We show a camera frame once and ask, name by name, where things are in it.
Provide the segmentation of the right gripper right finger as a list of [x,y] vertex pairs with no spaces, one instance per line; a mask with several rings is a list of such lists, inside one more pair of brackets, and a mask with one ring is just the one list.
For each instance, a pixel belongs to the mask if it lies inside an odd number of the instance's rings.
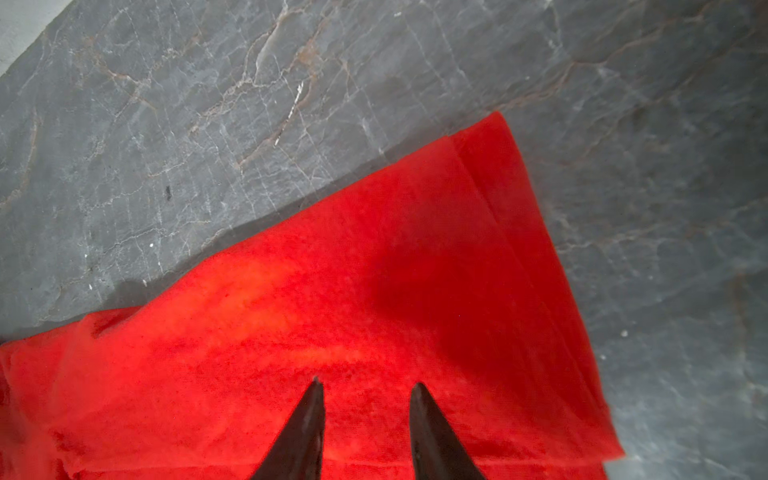
[[427,387],[410,395],[409,434],[416,480],[485,480]]

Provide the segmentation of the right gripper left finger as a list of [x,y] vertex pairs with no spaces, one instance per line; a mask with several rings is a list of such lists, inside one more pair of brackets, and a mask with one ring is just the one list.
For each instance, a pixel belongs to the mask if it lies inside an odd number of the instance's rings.
[[324,386],[314,378],[251,479],[320,479],[325,417]]

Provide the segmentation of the bright red t-shirt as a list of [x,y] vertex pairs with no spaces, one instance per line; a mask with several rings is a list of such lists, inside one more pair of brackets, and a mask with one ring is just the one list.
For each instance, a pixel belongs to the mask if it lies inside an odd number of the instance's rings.
[[490,479],[601,479],[623,456],[501,114],[209,257],[145,305],[4,344],[1,475],[245,479],[313,380],[329,479],[412,477],[418,383]]

